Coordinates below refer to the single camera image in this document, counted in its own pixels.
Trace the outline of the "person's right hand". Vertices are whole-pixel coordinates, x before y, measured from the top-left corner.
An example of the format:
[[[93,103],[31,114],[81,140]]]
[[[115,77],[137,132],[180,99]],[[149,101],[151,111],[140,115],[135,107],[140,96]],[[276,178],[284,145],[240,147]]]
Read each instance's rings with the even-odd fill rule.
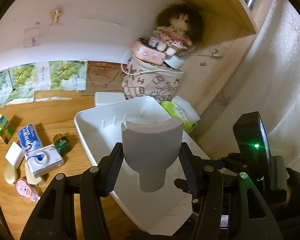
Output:
[[[287,188],[287,197],[285,205],[299,203],[300,202],[300,187],[288,186]]]

